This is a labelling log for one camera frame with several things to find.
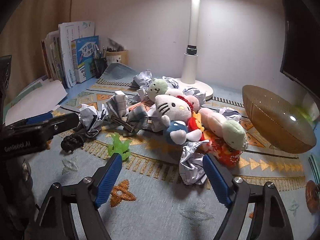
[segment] ribbed bowl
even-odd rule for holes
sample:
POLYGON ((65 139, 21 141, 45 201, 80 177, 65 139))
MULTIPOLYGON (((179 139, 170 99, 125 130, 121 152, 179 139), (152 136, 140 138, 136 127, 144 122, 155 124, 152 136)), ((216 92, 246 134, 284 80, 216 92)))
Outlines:
POLYGON ((254 127, 275 147, 299 154, 316 145, 316 136, 310 124, 288 101, 252 85, 242 88, 242 98, 254 127))

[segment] metal screw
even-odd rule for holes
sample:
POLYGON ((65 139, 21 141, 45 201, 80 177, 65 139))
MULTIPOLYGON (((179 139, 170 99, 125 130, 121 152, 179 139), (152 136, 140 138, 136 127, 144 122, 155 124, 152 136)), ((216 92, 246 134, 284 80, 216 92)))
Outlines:
POLYGON ((267 186, 269 188, 275 188, 275 184, 273 184, 273 182, 271 182, 271 181, 267 181, 267 186))
POLYGON ((83 182, 85 183, 85 184, 88 184, 88 183, 90 183, 92 181, 92 178, 91 177, 85 177, 84 179, 83 179, 83 182))
POLYGON ((58 188, 58 187, 60 187, 60 184, 58 182, 55 182, 55 183, 52 184, 52 187, 58 188))
POLYGON ((235 180, 236 183, 242 183, 243 182, 243 179, 241 177, 235 177, 234 180, 235 180))

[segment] curtain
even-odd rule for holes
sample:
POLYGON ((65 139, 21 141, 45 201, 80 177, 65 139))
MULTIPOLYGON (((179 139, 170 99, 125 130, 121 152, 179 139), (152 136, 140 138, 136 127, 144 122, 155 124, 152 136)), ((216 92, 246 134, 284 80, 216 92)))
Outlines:
POLYGON ((41 40, 70 21, 71 0, 23 0, 0 34, 0 56, 12 55, 5 104, 46 74, 41 40))

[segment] hello kitty plush toy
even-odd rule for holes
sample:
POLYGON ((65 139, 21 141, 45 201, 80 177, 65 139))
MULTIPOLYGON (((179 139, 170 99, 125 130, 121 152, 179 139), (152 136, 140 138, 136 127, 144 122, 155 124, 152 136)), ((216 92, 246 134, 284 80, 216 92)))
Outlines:
POLYGON ((182 145, 187 139, 193 142, 200 140, 200 129, 188 132, 186 124, 192 116, 192 110, 186 101, 171 95, 158 95, 155 104, 162 123, 167 127, 163 135, 168 143, 182 145))

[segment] light green plush ball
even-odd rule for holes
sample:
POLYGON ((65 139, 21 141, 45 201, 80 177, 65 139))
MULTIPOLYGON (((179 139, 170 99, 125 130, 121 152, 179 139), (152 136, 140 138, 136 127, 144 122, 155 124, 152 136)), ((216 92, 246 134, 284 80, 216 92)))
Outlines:
POLYGON ((155 79, 147 88, 147 94, 151 101, 155 101, 157 95, 164 95, 168 90, 168 84, 163 79, 155 79))
POLYGON ((227 120, 222 124, 224 141, 233 149, 243 151, 248 147, 247 135, 243 127, 234 120, 227 120))

